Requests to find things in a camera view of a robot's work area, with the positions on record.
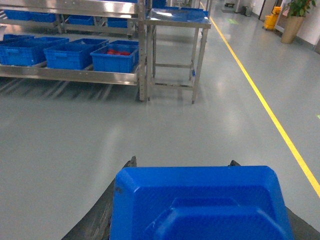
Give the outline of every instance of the yellow mop bucket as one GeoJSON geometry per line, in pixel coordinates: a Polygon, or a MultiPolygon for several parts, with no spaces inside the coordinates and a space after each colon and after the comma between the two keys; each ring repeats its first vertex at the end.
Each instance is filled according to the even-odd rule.
{"type": "Polygon", "coordinates": [[[281,12],[280,6],[275,6],[272,10],[272,15],[265,16],[264,20],[264,28],[267,30],[273,30],[275,29],[275,25],[278,19],[278,16],[281,12]]]}

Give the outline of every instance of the table top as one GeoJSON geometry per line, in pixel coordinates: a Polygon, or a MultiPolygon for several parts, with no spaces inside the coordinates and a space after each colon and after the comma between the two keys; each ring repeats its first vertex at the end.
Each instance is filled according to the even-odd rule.
{"type": "Polygon", "coordinates": [[[202,9],[194,8],[153,8],[146,18],[146,24],[210,29],[211,24],[207,14],[202,9]]]}

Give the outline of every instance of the green plant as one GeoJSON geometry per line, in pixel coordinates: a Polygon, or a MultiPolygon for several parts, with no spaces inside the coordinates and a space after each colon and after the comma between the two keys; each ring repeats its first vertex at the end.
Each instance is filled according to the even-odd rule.
{"type": "Polygon", "coordinates": [[[289,8],[289,16],[296,16],[296,17],[305,17],[307,13],[309,13],[309,9],[312,6],[316,6],[315,0],[292,0],[286,6],[289,8]]]}

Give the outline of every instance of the potted plant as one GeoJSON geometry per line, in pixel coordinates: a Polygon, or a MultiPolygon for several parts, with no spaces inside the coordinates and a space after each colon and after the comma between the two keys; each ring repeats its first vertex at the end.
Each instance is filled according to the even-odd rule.
{"type": "Polygon", "coordinates": [[[312,6],[316,6],[315,0],[292,0],[287,4],[287,22],[281,38],[282,43],[291,44],[294,41],[312,6]]]}

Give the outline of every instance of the yellow floor line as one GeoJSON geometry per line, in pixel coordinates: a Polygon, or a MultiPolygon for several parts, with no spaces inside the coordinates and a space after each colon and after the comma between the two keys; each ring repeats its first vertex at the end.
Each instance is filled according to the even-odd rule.
{"type": "MultiPolygon", "coordinates": [[[[205,9],[205,6],[203,5],[203,3],[200,1],[202,8],[205,9]]],[[[286,133],[286,131],[284,130],[284,128],[282,127],[282,125],[280,124],[279,120],[277,119],[276,115],[273,113],[273,111],[271,110],[271,108],[269,107],[268,103],[266,102],[265,98],[262,96],[261,92],[259,91],[259,89],[257,88],[256,84],[254,83],[254,81],[251,79],[250,75],[248,74],[247,70],[245,69],[244,65],[241,63],[241,61],[239,60],[239,58],[237,57],[237,55],[235,54],[234,50],[231,48],[231,46],[229,45],[228,41],[226,40],[225,36],[223,35],[223,33],[221,32],[221,30],[219,29],[219,27],[217,26],[217,24],[215,23],[215,21],[212,19],[212,17],[210,17],[210,20],[212,22],[212,24],[214,25],[215,29],[217,30],[217,32],[219,33],[220,37],[222,38],[222,40],[224,41],[225,45],[227,46],[227,48],[229,49],[230,53],[232,54],[232,56],[234,57],[236,63],[239,65],[240,69],[242,70],[243,74],[245,75],[246,79],[248,80],[248,82],[250,83],[251,87],[253,88],[255,94],[257,95],[257,97],[259,98],[260,102],[262,103],[263,107],[265,108],[265,110],[267,111],[267,113],[269,114],[271,120],[273,121],[274,125],[276,126],[276,128],[278,129],[279,133],[281,134],[283,140],[285,141],[285,143],[287,144],[287,146],[289,147],[289,149],[291,150],[294,158],[296,159],[297,163],[299,164],[300,168],[302,169],[303,173],[305,174],[305,176],[307,177],[307,179],[309,180],[309,182],[311,183],[313,189],[315,190],[316,194],[318,195],[318,197],[320,198],[320,184],[317,181],[317,179],[315,178],[314,174],[311,172],[310,168],[308,167],[308,165],[306,164],[305,160],[302,158],[302,156],[300,155],[300,153],[298,152],[297,148],[295,147],[294,143],[291,141],[291,139],[289,138],[288,134],[286,133]]]]}

